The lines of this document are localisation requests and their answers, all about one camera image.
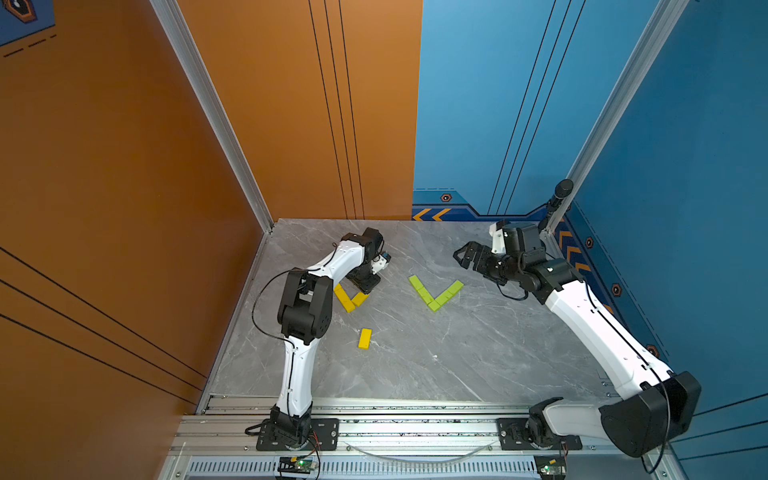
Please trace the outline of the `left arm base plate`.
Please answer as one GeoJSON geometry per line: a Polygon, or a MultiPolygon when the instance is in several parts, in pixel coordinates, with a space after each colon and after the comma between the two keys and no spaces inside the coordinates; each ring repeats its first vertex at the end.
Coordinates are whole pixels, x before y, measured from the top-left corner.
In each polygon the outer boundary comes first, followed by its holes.
{"type": "Polygon", "coordinates": [[[339,440],[338,418],[309,418],[300,420],[297,425],[291,422],[287,426],[277,420],[266,420],[256,441],[258,451],[309,451],[315,446],[322,452],[337,449],[339,440]]]}

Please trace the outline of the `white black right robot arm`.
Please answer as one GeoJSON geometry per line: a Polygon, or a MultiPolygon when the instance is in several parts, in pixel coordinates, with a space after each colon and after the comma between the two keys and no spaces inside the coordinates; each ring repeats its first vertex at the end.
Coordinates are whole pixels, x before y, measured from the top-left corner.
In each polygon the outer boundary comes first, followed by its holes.
{"type": "Polygon", "coordinates": [[[640,458],[686,433],[702,387],[689,372],[676,373],[652,354],[602,305],[566,260],[546,254],[496,253],[471,241],[453,254],[464,269],[502,285],[516,282],[562,320],[597,360],[619,396],[589,404],[553,397],[530,407],[529,442],[550,448],[567,436],[609,440],[640,458]]]}

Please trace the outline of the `yellow long block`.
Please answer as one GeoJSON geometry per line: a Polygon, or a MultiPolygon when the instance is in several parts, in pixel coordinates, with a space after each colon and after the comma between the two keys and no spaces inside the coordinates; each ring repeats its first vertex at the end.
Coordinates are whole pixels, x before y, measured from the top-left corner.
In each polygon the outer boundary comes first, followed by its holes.
{"type": "Polygon", "coordinates": [[[363,303],[364,303],[364,302],[365,302],[367,299],[368,299],[368,295],[367,295],[367,294],[365,294],[365,293],[362,293],[362,292],[359,292],[359,293],[357,293],[357,294],[356,294],[356,295],[355,295],[355,296],[352,298],[352,303],[353,303],[353,304],[354,304],[356,307],[360,307],[360,306],[361,306],[361,305],[362,305],[362,304],[363,304],[363,303]]]}
{"type": "Polygon", "coordinates": [[[371,338],[372,330],[368,328],[362,329],[358,341],[358,348],[361,350],[368,350],[371,345],[371,338]]]}
{"type": "Polygon", "coordinates": [[[353,303],[352,299],[348,296],[341,284],[337,284],[335,286],[334,294],[347,313],[351,313],[356,309],[356,305],[353,303]]]}

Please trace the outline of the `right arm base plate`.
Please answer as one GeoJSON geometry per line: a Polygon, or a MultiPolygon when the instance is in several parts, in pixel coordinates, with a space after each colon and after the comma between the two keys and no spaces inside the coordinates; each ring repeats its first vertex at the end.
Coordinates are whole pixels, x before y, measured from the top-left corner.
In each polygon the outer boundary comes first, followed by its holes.
{"type": "Polygon", "coordinates": [[[578,436],[555,435],[536,419],[509,417],[496,420],[498,439],[504,451],[512,450],[568,450],[583,449],[578,436]]]}

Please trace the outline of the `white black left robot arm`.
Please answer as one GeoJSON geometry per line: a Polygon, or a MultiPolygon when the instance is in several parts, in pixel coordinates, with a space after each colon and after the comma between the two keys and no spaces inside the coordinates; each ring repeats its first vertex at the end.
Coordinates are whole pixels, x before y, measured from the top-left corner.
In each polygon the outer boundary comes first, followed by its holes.
{"type": "Polygon", "coordinates": [[[292,449],[313,440],[311,384],[320,340],[332,320],[334,289],[347,278],[361,293],[371,293],[391,261],[384,244],[381,232],[368,227],[361,234],[344,235],[329,255],[310,267],[282,273],[286,279],[276,314],[280,333],[260,331],[284,346],[281,390],[269,417],[246,428],[247,436],[292,449]]]}

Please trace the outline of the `lime green long block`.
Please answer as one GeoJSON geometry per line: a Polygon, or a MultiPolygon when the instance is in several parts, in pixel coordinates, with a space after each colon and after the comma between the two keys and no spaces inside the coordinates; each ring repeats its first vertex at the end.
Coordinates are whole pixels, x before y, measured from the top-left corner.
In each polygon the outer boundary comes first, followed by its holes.
{"type": "Polygon", "coordinates": [[[463,289],[463,287],[464,284],[461,281],[454,281],[453,284],[448,288],[448,292],[452,295],[456,295],[463,289]]]}
{"type": "Polygon", "coordinates": [[[413,287],[413,288],[414,288],[416,291],[421,291],[421,290],[424,290],[424,289],[425,289],[425,287],[424,287],[423,283],[421,282],[421,280],[420,280],[420,279],[419,279],[419,278],[418,278],[416,275],[410,276],[410,277],[408,278],[408,280],[409,280],[409,283],[411,284],[411,286],[412,286],[412,287],[413,287]]]}
{"type": "Polygon", "coordinates": [[[426,289],[420,289],[418,293],[426,304],[430,304],[434,301],[433,297],[426,289]]]}
{"type": "Polygon", "coordinates": [[[453,297],[453,294],[446,290],[443,293],[441,293],[438,297],[435,298],[435,301],[439,305],[444,305],[446,302],[448,302],[453,297]]]}

